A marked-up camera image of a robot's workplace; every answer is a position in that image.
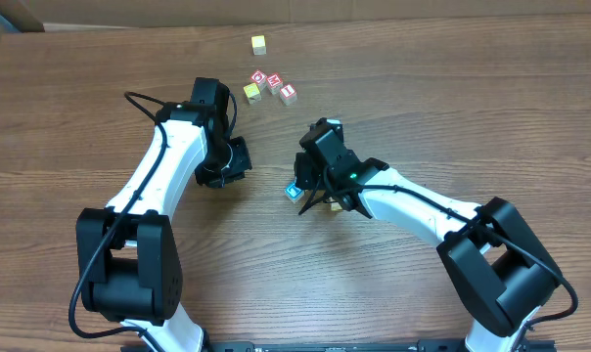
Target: wooden table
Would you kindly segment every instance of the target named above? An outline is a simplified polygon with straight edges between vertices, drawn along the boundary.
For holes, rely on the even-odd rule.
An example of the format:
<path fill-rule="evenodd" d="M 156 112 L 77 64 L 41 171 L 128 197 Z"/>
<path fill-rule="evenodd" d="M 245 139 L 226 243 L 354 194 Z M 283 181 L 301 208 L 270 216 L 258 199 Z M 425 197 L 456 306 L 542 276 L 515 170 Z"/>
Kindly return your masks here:
<path fill-rule="evenodd" d="M 251 54 L 265 34 L 268 54 Z M 285 107 L 243 86 L 260 68 Z M 436 252 L 357 213 L 297 216 L 297 141 L 340 118 L 347 145 L 453 198 L 515 203 L 581 298 L 529 336 L 591 351 L 591 16 L 223 26 L 5 35 L 0 48 L 0 349 L 115 351 L 67 309 L 75 219 L 127 181 L 153 128 L 122 97 L 188 99 L 197 76 L 237 95 L 254 169 L 192 182 L 174 234 L 183 304 L 215 340 L 397 342 L 462 337 L 471 317 Z M 568 306 L 558 289 L 541 313 Z M 113 326 L 79 307 L 86 330 Z"/>

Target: wood grain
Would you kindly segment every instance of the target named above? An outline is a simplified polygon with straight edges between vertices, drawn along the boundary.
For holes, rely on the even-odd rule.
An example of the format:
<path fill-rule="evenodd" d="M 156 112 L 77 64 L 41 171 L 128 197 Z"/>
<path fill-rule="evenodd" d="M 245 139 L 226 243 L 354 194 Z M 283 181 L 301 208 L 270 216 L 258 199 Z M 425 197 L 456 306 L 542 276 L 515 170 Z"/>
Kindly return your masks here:
<path fill-rule="evenodd" d="M 251 54 L 264 33 L 268 55 Z M 257 68 L 298 91 L 253 107 Z M 591 351 L 591 16 L 191 27 L 5 36 L 0 48 L 0 350 L 115 351 L 68 328 L 74 224 L 134 171 L 152 128 L 122 98 L 187 99 L 218 77 L 254 169 L 190 184 L 173 221 L 183 303 L 216 340 L 461 337 L 471 317 L 434 250 L 389 224 L 283 194 L 298 139 L 337 117 L 361 157 L 454 198 L 516 204 L 581 297 L 532 338 Z M 562 310 L 559 289 L 542 313 Z M 79 309 L 86 330 L 110 324 Z"/>

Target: small block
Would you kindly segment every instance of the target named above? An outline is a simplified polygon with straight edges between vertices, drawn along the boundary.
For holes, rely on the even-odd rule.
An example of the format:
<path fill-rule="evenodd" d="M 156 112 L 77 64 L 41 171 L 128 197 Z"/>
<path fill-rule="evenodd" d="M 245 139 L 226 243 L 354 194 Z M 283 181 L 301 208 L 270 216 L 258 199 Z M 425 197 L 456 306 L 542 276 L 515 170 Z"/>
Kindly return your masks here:
<path fill-rule="evenodd" d="M 265 36 L 256 35 L 252 38 L 252 50 L 255 55 L 267 54 L 267 48 L 265 47 Z"/>
<path fill-rule="evenodd" d="M 272 95 L 276 95 L 280 92 L 280 89 L 283 88 L 283 80 L 278 73 L 273 73 L 267 77 L 267 85 L 269 86 L 269 91 Z"/>
<path fill-rule="evenodd" d="M 304 197 L 304 191 L 296 187 L 296 181 L 293 181 L 285 189 L 285 195 L 287 195 L 287 198 L 291 199 L 292 202 L 297 202 Z"/>
<path fill-rule="evenodd" d="M 280 89 L 280 99 L 286 106 L 293 104 L 297 100 L 297 92 L 294 86 L 288 84 Z"/>
<path fill-rule="evenodd" d="M 245 86 L 244 91 L 246 92 L 246 97 L 248 97 L 248 102 L 250 104 L 260 102 L 260 91 L 258 90 L 256 83 Z"/>
<path fill-rule="evenodd" d="M 339 205 L 336 201 L 333 201 L 331 203 L 331 210 L 332 211 L 342 211 L 343 208 L 341 207 L 341 205 Z"/>
<path fill-rule="evenodd" d="M 262 91 L 267 86 L 267 75 L 257 69 L 255 73 L 250 76 L 250 80 L 258 86 L 258 90 Z"/>

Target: white cube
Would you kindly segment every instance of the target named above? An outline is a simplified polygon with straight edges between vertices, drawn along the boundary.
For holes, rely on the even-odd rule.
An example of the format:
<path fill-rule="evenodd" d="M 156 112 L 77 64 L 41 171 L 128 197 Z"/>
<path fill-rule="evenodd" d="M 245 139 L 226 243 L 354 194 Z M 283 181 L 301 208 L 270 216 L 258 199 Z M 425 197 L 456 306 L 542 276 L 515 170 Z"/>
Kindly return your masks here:
<path fill-rule="evenodd" d="M 265 36 L 256 35 L 252 38 L 252 50 L 255 55 L 267 54 L 267 48 L 265 47 Z"/>
<path fill-rule="evenodd" d="M 258 90 L 256 83 L 245 86 L 244 91 L 246 92 L 246 97 L 248 97 L 248 103 L 254 104 L 260 102 L 260 91 Z"/>
<path fill-rule="evenodd" d="M 256 72 L 252 74 L 250 80 L 256 83 L 259 91 L 262 91 L 267 86 L 267 75 L 261 72 L 260 69 L 257 69 Z"/>
<path fill-rule="evenodd" d="M 293 104 L 297 100 L 297 92 L 296 89 L 294 89 L 294 86 L 288 84 L 281 88 L 280 99 L 286 106 Z"/>
<path fill-rule="evenodd" d="M 267 85 L 269 86 L 269 91 L 272 92 L 273 95 L 276 95 L 280 92 L 280 89 L 283 88 L 283 80 L 278 73 L 274 73 L 267 77 Z"/>

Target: pink cube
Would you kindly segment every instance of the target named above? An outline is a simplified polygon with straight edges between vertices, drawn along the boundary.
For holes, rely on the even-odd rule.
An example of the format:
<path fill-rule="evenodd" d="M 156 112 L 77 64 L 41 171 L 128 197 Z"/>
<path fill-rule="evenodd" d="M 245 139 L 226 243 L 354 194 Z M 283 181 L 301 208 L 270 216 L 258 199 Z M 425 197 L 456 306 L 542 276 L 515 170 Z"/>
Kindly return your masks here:
<path fill-rule="evenodd" d="M 296 89 L 294 89 L 294 86 L 288 84 L 281 88 L 280 99 L 283 100 L 283 103 L 285 103 L 286 106 L 289 106 L 295 102 L 297 100 L 297 92 Z"/>
<path fill-rule="evenodd" d="M 258 86 L 258 90 L 262 91 L 265 86 L 267 85 L 267 75 L 257 69 L 255 73 L 252 74 L 250 80 Z"/>
<path fill-rule="evenodd" d="M 269 85 L 269 91 L 273 95 L 278 94 L 281 88 L 283 88 L 283 80 L 280 78 L 278 73 L 274 73 L 267 77 L 267 84 Z"/>

